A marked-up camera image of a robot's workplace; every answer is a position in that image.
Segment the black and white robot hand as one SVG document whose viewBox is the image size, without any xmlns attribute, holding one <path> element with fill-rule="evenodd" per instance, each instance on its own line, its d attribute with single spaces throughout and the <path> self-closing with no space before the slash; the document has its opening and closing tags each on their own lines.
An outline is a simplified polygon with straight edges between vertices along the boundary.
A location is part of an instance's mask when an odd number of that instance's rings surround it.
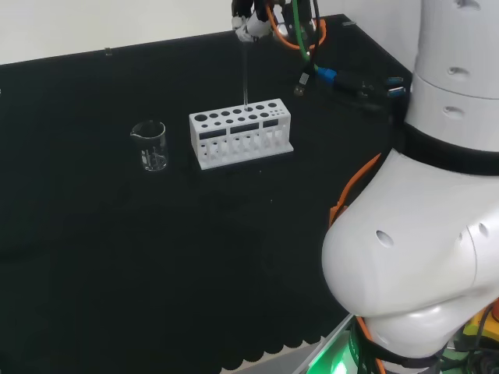
<svg viewBox="0 0 499 374">
<path fill-rule="evenodd" d="M 264 0 L 232 0 L 232 29 L 241 42 L 253 43 L 271 32 L 268 5 Z"/>
</svg>

